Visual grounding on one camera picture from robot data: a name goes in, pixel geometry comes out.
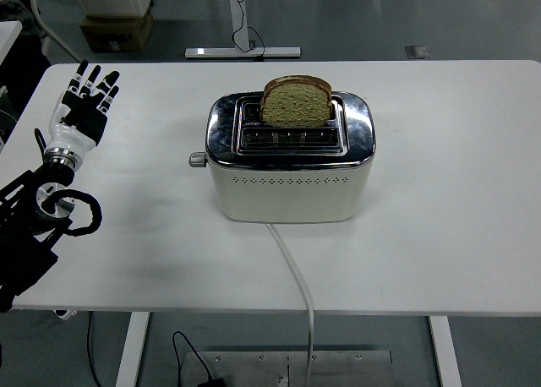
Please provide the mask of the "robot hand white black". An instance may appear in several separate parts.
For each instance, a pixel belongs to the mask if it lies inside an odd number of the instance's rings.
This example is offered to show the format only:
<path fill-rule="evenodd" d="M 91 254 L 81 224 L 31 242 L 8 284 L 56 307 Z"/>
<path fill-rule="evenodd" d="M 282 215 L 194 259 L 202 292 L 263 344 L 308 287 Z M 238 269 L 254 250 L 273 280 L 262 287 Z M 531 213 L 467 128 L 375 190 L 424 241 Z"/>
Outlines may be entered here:
<path fill-rule="evenodd" d="M 46 153 L 66 151 L 83 160 L 102 139 L 107 126 L 107 113 L 119 92 L 120 73 L 111 71 L 98 79 L 101 67 L 96 65 L 85 75 L 88 62 L 79 64 L 68 88 L 59 97 L 49 122 L 51 141 Z"/>

